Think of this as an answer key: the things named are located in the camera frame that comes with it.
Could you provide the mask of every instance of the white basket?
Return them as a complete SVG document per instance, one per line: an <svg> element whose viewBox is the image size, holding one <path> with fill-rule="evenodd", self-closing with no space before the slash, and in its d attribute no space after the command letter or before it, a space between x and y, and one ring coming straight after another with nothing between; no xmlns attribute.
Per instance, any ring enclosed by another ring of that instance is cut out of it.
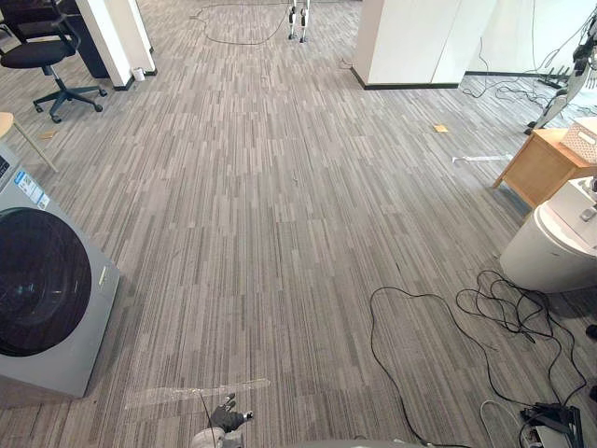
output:
<svg viewBox="0 0 597 448"><path fill-rule="evenodd" d="M597 163L597 117L575 119L562 144L588 163Z"/></svg>

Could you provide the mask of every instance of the chair base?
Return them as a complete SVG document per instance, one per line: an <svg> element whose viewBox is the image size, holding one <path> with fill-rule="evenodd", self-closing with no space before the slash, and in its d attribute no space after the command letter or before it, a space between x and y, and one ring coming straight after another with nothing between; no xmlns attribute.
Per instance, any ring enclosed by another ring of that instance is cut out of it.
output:
<svg viewBox="0 0 597 448"><path fill-rule="evenodd" d="M52 100L55 100L55 101L54 101L54 104L52 105L51 109L49 110L49 115L51 116L52 121L54 121L55 123L60 123L62 121L62 119L58 115L56 115L56 112L58 111L58 108L62 105L62 103L64 103L65 101L71 101L71 100L82 101L83 103L88 103L90 105L93 105L96 112L102 112L103 108L100 105L97 105L90 98L87 98L87 97L81 95L81 93L84 93L86 91L98 91L101 96L106 96L107 95L106 91L103 90L101 87L91 86L91 87L77 87L74 89L68 89L59 77L56 77L54 80L56 81L56 84L58 84L58 87L60 87L60 90L55 91L54 93L51 93L50 95L46 95L46 96L36 99L34 101L34 106L35 106L35 110L37 112L43 112L43 109L41 108L40 104L45 103L47 101L52 101Z"/></svg>

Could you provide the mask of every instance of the humanoid robot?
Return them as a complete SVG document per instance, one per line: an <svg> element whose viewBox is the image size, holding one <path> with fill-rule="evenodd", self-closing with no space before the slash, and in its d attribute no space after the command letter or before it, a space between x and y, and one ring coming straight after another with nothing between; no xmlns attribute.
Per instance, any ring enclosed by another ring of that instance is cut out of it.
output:
<svg viewBox="0 0 597 448"><path fill-rule="evenodd" d="M531 121L527 124L527 130L524 132L527 135L533 129L543 128L551 119L558 115L580 92L593 69L595 63L595 46L597 46L597 13L593 14L590 21L589 30L587 31L587 40L584 44L576 47L572 54L574 61L574 68L572 74L568 78L568 85L556 91L556 94L546 105L545 109L536 121Z"/></svg>
<svg viewBox="0 0 597 448"><path fill-rule="evenodd" d="M210 427L195 435L190 448L244 448L243 434L237 429L253 418L253 413L237 413L232 410L236 405L234 394L226 397L209 418ZM310 441L298 443L286 448L421 448L402 441L366 441L358 443L347 441Z"/></svg>
<svg viewBox="0 0 597 448"><path fill-rule="evenodd" d="M300 37L300 43L307 42L307 25L309 24L309 4L311 0L304 0L303 7L300 10L300 25L302 26L302 36ZM288 39L294 39L295 35L295 23L297 21L297 0L292 0L292 7L290 7L290 14L288 15L290 21L290 34Z"/></svg>

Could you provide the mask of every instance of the wooden table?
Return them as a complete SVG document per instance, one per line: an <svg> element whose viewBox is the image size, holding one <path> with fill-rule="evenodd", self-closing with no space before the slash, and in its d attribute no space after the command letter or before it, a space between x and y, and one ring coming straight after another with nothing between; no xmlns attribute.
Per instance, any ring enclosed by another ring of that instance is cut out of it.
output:
<svg viewBox="0 0 597 448"><path fill-rule="evenodd" d="M537 207L566 181L597 175L597 165L591 165L560 143L567 131L534 130L493 187L496 189L506 181L526 203Z"/></svg>
<svg viewBox="0 0 597 448"><path fill-rule="evenodd" d="M8 112L0 112L0 138L3 137L8 131L10 131L10 128L13 124L15 128L17 128L17 131L21 133L23 138L29 142L29 144L35 149L35 151L37 151L39 157L41 157L44 160L44 162L47 163L52 170L54 170L54 172L58 173L58 169L56 168L56 166L54 166L54 163L52 163L52 161L48 159L48 156L46 156L42 148L39 147L37 143L34 141L34 139L31 138L29 134L25 132L25 130L20 126L20 124L15 120L13 115Z"/></svg>

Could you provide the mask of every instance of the washing machine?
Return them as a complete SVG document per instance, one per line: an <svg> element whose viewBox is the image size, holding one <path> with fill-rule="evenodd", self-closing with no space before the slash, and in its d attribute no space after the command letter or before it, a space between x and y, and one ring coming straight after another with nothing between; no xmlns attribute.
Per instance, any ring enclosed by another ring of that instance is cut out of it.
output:
<svg viewBox="0 0 597 448"><path fill-rule="evenodd" d="M120 274L0 144L0 406L83 397Z"/></svg>
<svg viewBox="0 0 597 448"><path fill-rule="evenodd" d="M543 292L597 286L597 194L591 181L568 181L536 207L500 257L512 282Z"/></svg>

